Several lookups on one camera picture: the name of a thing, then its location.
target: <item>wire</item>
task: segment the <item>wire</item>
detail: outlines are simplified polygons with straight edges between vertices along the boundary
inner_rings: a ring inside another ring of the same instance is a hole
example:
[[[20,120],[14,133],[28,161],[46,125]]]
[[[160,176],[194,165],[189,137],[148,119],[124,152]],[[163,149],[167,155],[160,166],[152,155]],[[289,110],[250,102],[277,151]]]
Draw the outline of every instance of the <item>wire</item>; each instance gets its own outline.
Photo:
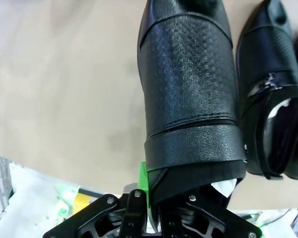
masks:
[[[267,226],[267,225],[269,225],[269,224],[272,224],[273,222],[278,221],[279,219],[282,219],[287,213],[290,212],[290,210],[291,210],[291,209],[288,209],[287,212],[285,212],[285,213],[284,213],[283,215],[281,215],[280,217],[278,217],[278,218],[276,218],[276,219],[274,219],[274,220],[272,220],[272,221],[270,221],[270,222],[267,222],[267,223],[265,223],[265,224],[259,226],[259,228],[262,228],[262,227],[264,227],[264,226]]]

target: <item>silver screw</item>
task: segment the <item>silver screw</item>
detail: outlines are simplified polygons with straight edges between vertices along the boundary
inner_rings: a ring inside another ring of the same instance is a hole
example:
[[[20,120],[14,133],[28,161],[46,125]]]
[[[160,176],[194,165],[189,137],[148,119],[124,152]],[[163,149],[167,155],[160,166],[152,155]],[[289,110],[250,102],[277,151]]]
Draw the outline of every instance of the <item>silver screw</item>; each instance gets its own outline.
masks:
[[[112,197],[109,197],[108,199],[107,199],[107,203],[108,204],[112,204],[114,202],[114,199],[112,198]]]
[[[138,191],[135,192],[135,197],[140,197],[140,195],[141,195],[140,192],[138,192]]]
[[[256,238],[256,234],[254,232],[248,233],[248,238]]]
[[[194,195],[190,195],[190,196],[189,196],[189,200],[190,200],[191,202],[195,202],[195,201],[197,200],[197,198],[196,198]]]

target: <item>beige surface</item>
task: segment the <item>beige surface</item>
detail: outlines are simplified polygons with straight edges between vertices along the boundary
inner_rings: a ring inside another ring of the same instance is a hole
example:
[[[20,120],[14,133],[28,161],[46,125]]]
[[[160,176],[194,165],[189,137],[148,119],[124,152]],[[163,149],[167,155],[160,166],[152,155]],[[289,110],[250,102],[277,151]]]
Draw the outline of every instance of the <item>beige surface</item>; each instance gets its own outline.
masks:
[[[225,0],[233,41],[258,0]],[[294,34],[298,0],[285,0]],[[136,44],[144,0],[0,0],[0,155],[121,193],[145,160]],[[231,209],[298,207],[298,182],[247,175]]]

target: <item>green object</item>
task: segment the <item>green object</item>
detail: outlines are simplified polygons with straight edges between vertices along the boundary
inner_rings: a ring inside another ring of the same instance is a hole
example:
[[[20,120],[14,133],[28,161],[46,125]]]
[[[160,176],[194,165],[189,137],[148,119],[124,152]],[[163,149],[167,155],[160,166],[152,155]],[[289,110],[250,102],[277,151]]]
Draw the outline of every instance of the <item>green object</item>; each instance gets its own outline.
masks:
[[[139,164],[138,188],[146,192],[146,194],[147,194],[147,209],[149,210],[149,208],[150,208],[149,185],[148,185],[148,173],[147,173],[145,162],[141,162]]]

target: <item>tan tabletop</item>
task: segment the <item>tan tabletop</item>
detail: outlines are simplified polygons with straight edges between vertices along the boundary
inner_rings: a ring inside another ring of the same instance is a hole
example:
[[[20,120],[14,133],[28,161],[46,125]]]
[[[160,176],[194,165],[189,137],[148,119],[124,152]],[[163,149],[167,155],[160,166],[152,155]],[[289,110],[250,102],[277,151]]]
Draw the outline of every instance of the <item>tan tabletop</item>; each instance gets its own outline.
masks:
[[[225,0],[234,46],[259,0]],[[298,0],[284,0],[298,33]],[[0,155],[112,193],[145,160],[145,0],[0,0]],[[247,175],[231,209],[298,207],[298,181]]]

